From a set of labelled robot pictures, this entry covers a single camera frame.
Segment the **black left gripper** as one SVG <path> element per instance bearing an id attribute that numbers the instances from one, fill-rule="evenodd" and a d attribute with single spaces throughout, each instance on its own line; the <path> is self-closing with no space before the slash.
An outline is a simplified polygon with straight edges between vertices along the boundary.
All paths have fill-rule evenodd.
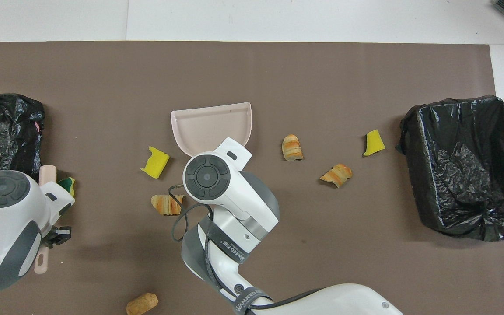
<path id="1" fill-rule="evenodd" d="M 62 245 L 72 237 L 72 227 L 51 227 L 46 236 L 42 238 L 42 246 L 52 249 L 54 245 Z"/>

